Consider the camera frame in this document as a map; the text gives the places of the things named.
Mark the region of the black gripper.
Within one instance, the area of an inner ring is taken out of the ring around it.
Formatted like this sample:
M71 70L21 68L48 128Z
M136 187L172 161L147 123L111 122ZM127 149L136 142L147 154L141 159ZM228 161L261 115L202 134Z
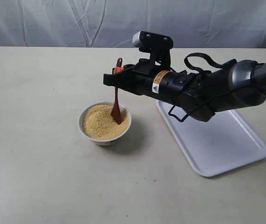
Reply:
M179 96L189 82L186 71L178 73L145 62L114 67L112 73L103 74L104 85L131 90L133 94L145 95L172 105L178 104Z

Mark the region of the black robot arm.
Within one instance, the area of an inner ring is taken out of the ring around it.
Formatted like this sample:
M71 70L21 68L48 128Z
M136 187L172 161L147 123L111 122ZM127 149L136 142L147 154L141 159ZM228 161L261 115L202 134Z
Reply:
M191 70L171 71L156 65L150 59L140 59L137 64L127 64L118 73L104 74L103 83L135 95L179 107L186 117L209 121L217 112L257 106L266 100L266 63L253 60L230 60L215 63L206 54L204 58L215 72L203 70L186 63Z

